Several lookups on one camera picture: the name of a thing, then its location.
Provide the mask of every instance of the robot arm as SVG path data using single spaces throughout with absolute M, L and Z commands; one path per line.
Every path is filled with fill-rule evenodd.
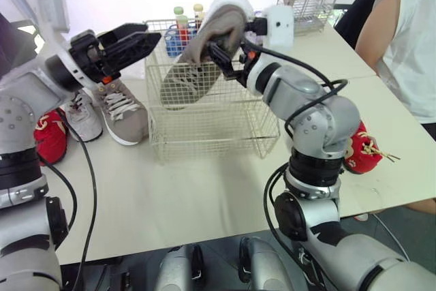
M 0 80 L 0 290 L 59 290 L 55 249 L 68 234 L 58 198 L 45 197 L 33 130 L 49 110 L 120 76 L 149 55 L 160 33 L 122 25 L 95 37 L 86 31 L 65 42 L 42 21 L 49 55 L 17 67 Z
M 247 29 L 265 35 L 264 48 L 243 41 L 243 70 L 235 72 L 231 59 L 213 40 L 208 54 L 227 79 L 237 79 L 253 94 L 262 95 L 276 116 L 292 126 L 292 155 L 283 174 L 286 190 L 274 207 L 282 233 L 302 247 L 301 263 L 311 258 L 339 290 L 434 288 L 436 276 L 421 266 L 406 262 L 369 236 L 341 229 L 339 173 L 347 140 L 360 121 L 357 107 L 338 95 L 326 97 L 321 85 L 283 60 L 294 37 L 290 7 L 270 7 L 254 21 Z M 272 56 L 277 53 L 281 58 Z M 324 100 L 315 105 L 321 97 Z

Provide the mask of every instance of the white sleeveless shirt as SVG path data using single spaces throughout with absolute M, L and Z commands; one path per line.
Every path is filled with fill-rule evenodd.
M 436 0 L 401 0 L 394 38 L 377 72 L 421 124 L 436 122 Z

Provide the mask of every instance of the white wire basket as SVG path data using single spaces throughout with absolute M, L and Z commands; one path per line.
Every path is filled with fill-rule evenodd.
M 146 23 L 164 36 L 175 20 Z M 280 136 L 268 106 L 235 80 L 226 81 L 214 63 L 203 63 L 201 72 L 174 64 L 178 47 L 163 37 L 146 62 L 150 140 L 159 160 L 229 153 L 265 157 Z M 242 68 L 239 62 L 234 67 Z
M 277 0 L 294 8 L 294 33 L 322 31 L 333 11 L 336 0 Z

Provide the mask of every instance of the cable connector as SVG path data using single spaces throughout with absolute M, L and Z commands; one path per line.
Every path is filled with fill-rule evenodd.
M 252 31 L 256 35 L 266 35 L 268 32 L 267 21 L 265 17 L 256 17 L 253 22 L 245 25 L 245 31 Z

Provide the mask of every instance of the red sneaker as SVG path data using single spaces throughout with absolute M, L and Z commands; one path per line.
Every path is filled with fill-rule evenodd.
M 36 140 L 38 154 L 51 164 L 59 162 L 67 152 L 67 127 L 56 110 L 40 118 L 33 137 Z
M 361 121 L 357 132 L 348 139 L 347 153 L 343 162 L 345 168 L 354 174 L 363 174 L 376 167 L 383 156 L 391 161 L 393 161 L 391 157 L 397 158 L 378 149 L 375 139 L 368 135 Z

